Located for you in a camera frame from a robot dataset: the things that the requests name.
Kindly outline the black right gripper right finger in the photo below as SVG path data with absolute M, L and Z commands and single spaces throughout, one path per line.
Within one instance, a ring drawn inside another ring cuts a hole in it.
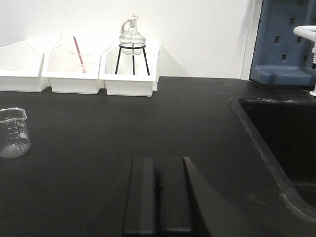
M 163 237 L 215 237 L 217 199 L 186 158 L 165 157 L 159 171 L 159 230 Z

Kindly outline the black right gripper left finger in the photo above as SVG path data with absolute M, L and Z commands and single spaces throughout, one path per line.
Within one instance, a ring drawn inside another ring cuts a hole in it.
M 152 158 L 134 158 L 123 226 L 124 235 L 156 234 L 155 165 Z

